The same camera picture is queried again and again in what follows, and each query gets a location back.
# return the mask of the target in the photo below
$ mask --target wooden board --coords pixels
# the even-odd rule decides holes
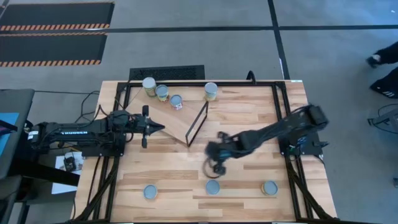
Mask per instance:
[[[106,112],[112,110],[116,85],[116,82],[103,82],[98,103]],[[303,83],[287,81],[286,85],[293,110],[307,104]],[[133,88],[131,97],[138,91]],[[200,100],[199,95],[187,93],[184,103],[194,105],[196,100]],[[265,142],[249,156],[228,160],[225,163],[226,175],[218,179],[221,184],[218,195],[206,194],[208,179],[201,170],[205,160],[204,148],[208,141],[216,139],[218,131],[235,134],[263,128],[276,121],[271,88],[221,87],[217,101],[210,103],[207,120],[189,150],[163,132],[150,136],[148,148],[143,149],[140,135],[135,134],[120,160],[111,221],[294,221],[285,161],[279,154],[275,139]],[[326,212],[336,216],[323,164],[313,156],[302,156],[302,160],[308,189]],[[77,214],[86,205],[95,162],[96,158],[88,158],[83,165],[76,193]],[[93,194],[97,189],[100,167]],[[277,182],[279,193],[276,196],[262,194],[260,186],[265,180]],[[155,200],[144,199],[142,190],[147,184],[157,186],[159,193]],[[104,196],[100,217],[104,216],[107,195]],[[298,199],[304,217],[303,199],[299,192]]]
[[[142,113],[142,106],[148,105],[150,118],[156,123],[165,126],[165,129],[161,131],[171,135],[181,143],[186,143],[185,135],[191,125],[194,124],[197,116],[199,116],[187,136],[188,141],[191,141],[199,124],[205,119],[206,115],[206,113],[200,114],[200,110],[206,103],[204,100],[205,89],[203,87],[169,87],[170,97],[172,95],[180,95],[183,98],[183,106],[180,110],[172,108],[169,101],[161,102],[157,97],[151,98],[147,96],[143,88],[137,88],[139,91],[133,99],[130,99],[130,105],[126,110],[132,114]]]

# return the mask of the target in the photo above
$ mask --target gray floor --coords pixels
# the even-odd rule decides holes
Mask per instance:
[[[17,2],[60,1],[11,0]],[[280,26],[398,24],[395,0],[274,2]],[[111,28],[271,24],[267,1],[261,0],[117,0]],[[373,70],[364,62],[395,42],[398,30],[282,31],[281,36],[291,79],[304,81],[309,101],[330,119],[320,136],[331,143],[324,149],[325,163],[338,216],[398,223],[398,190],[392,186],[398,140],[366,122],[380,106],[398,103],[368,89],[394,67]],[[208,79],[244,78],[248,70],[257,79],[282,79],[273,31],[110,34],[101,65],[0,68],[0,88],[93,91],[103,80],[126,80],[129,68],[201,64]],[[83,97],[37,93],[29,119],[73,122]],[[85,111],[95,103],[93,96]],[[72,195],[59,198],[33,205],[27,223],[67,220]]]

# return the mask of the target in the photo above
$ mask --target wooden tabletop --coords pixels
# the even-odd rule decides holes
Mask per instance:
[[[113,109],[116,85],[117,82],[103,82],[101,87],[98,104],[107,113]],[[307,104],[302,82],[286,81],[286,87],[292,110]],[[132,89],[131,99],[140,89]],[[204,92],[201,87],[181,89],[184,103],[194,105],[197,100],[202,100],[203,95],[189,94],[199,89]],[[279,99],[284,111],[280,93]],[[134,105],[129,105],[127,110],[133,111],[132,107]],[[141,136],[135,134],[120,159],[111,221],[294,221],[285,161],[279,154],[276,139],[265,142],[251,155],[227,160],[227,173],[218,179],[221,190],[217,195],[206,193],[205,184],[208,178],[201,170],[205,160],[205,146],[208,141],[216,139],[218,131],[236,134],[248,129],[261,129],[276,121],[270,87],[223,86],[218,90],[217,100],[209,104],[207,120],[189,149],[186,144],[162,131],[149,137],[148,147],[143,149]],[[301,158],[309,191],[325,211],[335,217],[335,207],[323,164],[314,156]],[[76,193],[77,215],[86,206],[96,160],[95,157],[87,158],[83,165]],[[102,161],[99,163],[92,195],[98,188],[101,165]],[[267,180],[277,183],[279,191],[276,196],[265,196],[261,192],[260,187]],[[158,189],[154,200],[146,200],[143,196],[142,190],[148,184],[154,184]],[[299,189],[297,191],[301,213],[305,217],[302,194]],[[106,192],[100,218],[104,217],[107,195]]]

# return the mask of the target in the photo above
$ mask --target floor mat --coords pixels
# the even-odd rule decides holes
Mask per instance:
[[[130,68],[130,80],[143,80],[153,77],[155,80],[205,80],[205,66],[172,66],[154,68]]]
[[[10,4],[0,30],[58,30],[108,28],[113,2]]]
[[[104,32],[2,34],[0,66],[98,65],[106,37]]]

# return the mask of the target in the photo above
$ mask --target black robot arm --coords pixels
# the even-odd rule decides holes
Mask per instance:
[[[122,156],[127,133],[141,133],[142,146],[147,147],[146,136],[164,129],[148,115],[148,106],[143,106],[142,114],[113,111],[105,118],[89,123],[40,123],[31,129],[28,139],[37,151],[48,151],[53,142],[60,142],[59,147],[65,142],[74,142],[85,157]]]
[[[206,163],[219,177],[225,174],[226,168],[223,163],[229,158],[237,159],[246,156],[260,147],[263,142],[279,136],[290,139],[289,142],[292,142],[294,147],[301,147],[305,144],[306,135],[322,130],[327,124],[328,120],[321,108],[308,105],[257,131],[243,131],[233,136],[219,132],[218,137],[221,143],[209,142],[206,147],[205,152],[208,156]]]

